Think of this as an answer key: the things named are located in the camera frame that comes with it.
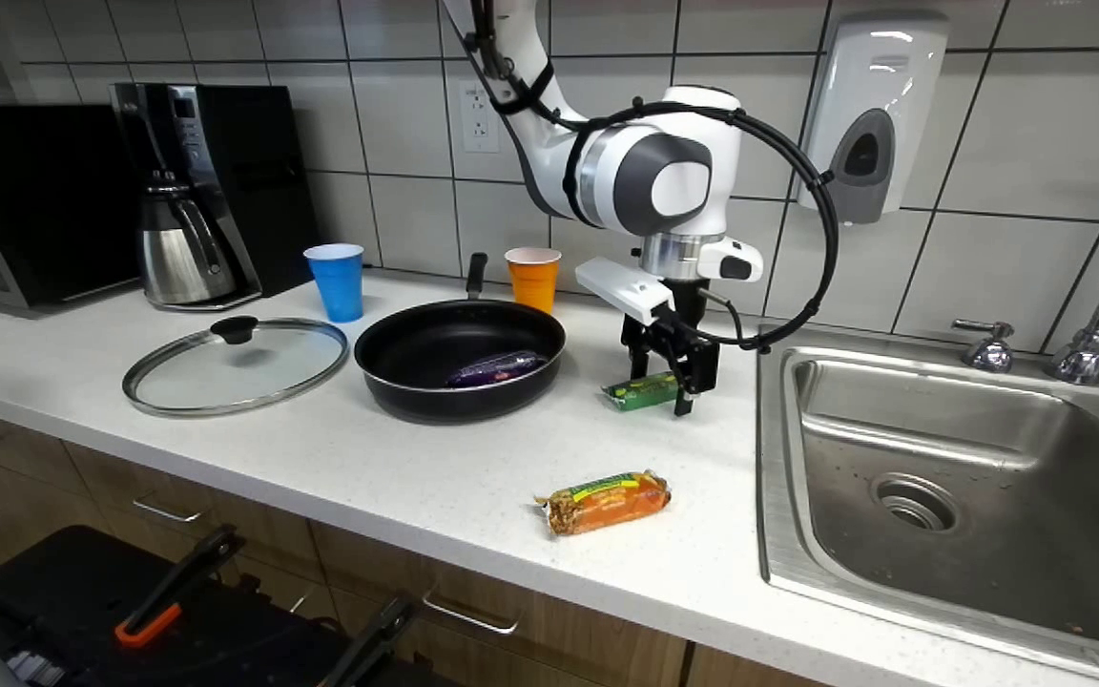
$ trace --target white countertop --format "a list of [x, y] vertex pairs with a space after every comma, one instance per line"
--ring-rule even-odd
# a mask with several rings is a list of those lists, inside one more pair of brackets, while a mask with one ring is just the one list
[[[368, 273], [368, 316], [345, 333], [356, 340], [384, 312], [444, 297], [457, 297], [453, 281]], [[237, 312], [320, 321], [320, 300], [299, 284]], [[826, 684], [1092, 684], [762, 582], [755, 354], [725, 351], [720, 390], [686, 420], [668, 404], [615, 412], [599, 386], [627, 379], [617, 316], [584, 300], [561, 300], [559, 316], [569, 351], [540, 404], [421, 428], [384, 417], [356, 361], [261, 412], [143, 417], [124, 375], [213, 312], [158, 312], [139, 291], [44, 321], [0, 312], [0, 420]], [[624, 469], [668, 478], [671, 508], [582, 538], [546, 535], [535, 497]]]

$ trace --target stainless steel sink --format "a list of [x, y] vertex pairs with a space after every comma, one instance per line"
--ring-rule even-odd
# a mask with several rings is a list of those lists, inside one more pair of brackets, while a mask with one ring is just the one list
[[1099, 674], [1099, 386], [839, 334], [761, 386], [771, 582]]

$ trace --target microwave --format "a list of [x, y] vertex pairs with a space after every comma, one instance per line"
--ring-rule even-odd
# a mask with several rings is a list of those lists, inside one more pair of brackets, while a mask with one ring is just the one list
[[0, 105], [0, 309], [139, 281], [139, 178], [111, 105]]

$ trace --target glass lid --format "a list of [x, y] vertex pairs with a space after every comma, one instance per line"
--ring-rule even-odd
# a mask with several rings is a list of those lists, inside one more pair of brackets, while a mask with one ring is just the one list
[[332, 379], [348, 334], [325, 321], [231, 316], [130, 365], [124, 390], [154, 417], [232, 417]]

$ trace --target wall-mounted dispenser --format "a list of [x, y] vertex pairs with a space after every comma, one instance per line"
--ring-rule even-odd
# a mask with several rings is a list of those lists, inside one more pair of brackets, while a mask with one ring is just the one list
[[839, 219], [901, 209], [947, 50], [947, 20], [851, 20], [836, 29], [808, 158], [832, 171]]

